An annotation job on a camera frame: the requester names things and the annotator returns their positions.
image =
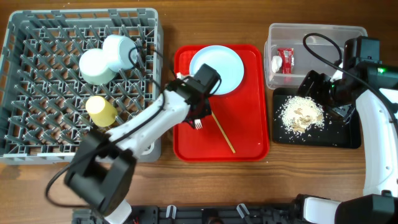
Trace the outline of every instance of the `yellow cup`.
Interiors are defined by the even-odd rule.
[[[86,110],[94,123],[99,127],[107,127],[114,123],[118,111],[102,96],[92,96],[86,102]]]

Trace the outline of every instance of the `fork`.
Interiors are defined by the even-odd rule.
[[[201,121],[200,119],[195,119],[193,121],[193,123],[195,124],[195,129],[201,129],[203,126],[201,125]]]

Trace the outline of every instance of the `wooden tabletop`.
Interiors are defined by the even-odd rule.
[[[369,36],[381,40],[384,63],[398,65],[397,1],[2,0],[0,37],[4,37],[10,13],[16,10],[121,7],[158,11],[168,58],[188,44],[252,44],[263,53],[269,26],[294,22],[362,26]],[[266,95],[270,121],[272,91],[267,90]],[[163,135],[159,161],[136,168],[129,203],[226,205],[289,202],[297,194],[335,200],[362,196],[363,146],[338,149],[271,142],[269,154],[261,162],[187,164],[174,155],[172,135],[171,131]],[[0,164],[0,223],[70,223],[71,210],[55,208],[44,200],[47,182],[64,165]],[[54,185],[51,196],[60,202],[80,202],[62,181]]]

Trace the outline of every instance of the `green light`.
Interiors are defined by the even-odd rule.
[[[385,68],[378,68],[377,71],[379,73],[383,74],[386,71],[386,69]]]

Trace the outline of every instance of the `clear plastic container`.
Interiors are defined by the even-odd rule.
[[[264,74],[268,88],[271,90],[278,87],[297,88],[311,70],[315,70],[318,73],[325,73],[329,76],[335,73],[335,69],[316,59],[305,50],[303,38],[312,32],[329,37],[339,45],[341,51],[344,50],[344,44],[348,39],[361,35],[368,36],[365,28],[355,26],[271,24],[268,32],[268,40],[264,46]],[[338,60],[338,52],[335,47],[321,37],[309,37],[307,45],[314,52],[331,62]],[[272,57],[278,55],[277,49],[281,47],[294,49],[292,74],[282,74],[282,68],[276,73],[271,70]]]

